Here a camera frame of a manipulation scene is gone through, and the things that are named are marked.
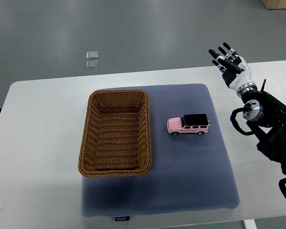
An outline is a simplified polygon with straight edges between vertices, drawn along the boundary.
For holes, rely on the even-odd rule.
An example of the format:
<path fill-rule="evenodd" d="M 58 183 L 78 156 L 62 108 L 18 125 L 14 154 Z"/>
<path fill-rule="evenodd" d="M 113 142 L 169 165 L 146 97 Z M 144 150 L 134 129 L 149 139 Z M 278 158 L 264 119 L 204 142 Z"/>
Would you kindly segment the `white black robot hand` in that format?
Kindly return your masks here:
<path fill-rule="evenodd" d="M 247 62 L 230 45 L 224 42 L 218 51 L 209 49 L 208 52 L 213 58 L 212 63 L 221 72 L 226 86 L 234 90 L 239 97 L 257 89 Z"/>

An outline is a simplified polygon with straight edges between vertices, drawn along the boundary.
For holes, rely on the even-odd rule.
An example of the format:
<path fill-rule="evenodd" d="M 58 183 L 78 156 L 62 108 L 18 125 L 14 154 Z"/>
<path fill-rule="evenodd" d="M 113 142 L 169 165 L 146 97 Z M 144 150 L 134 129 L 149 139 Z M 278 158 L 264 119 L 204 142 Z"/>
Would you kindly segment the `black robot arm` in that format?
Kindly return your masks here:
<path fill-rule="evenodd" d="M 230 121 L 236 131 L 243 135 L 255 135 L 256 147 L 271 161 L 278 162 L 286 175 L 286 105 L 253 83 L 240 87 L 244 103 L 235 109 Z"/>

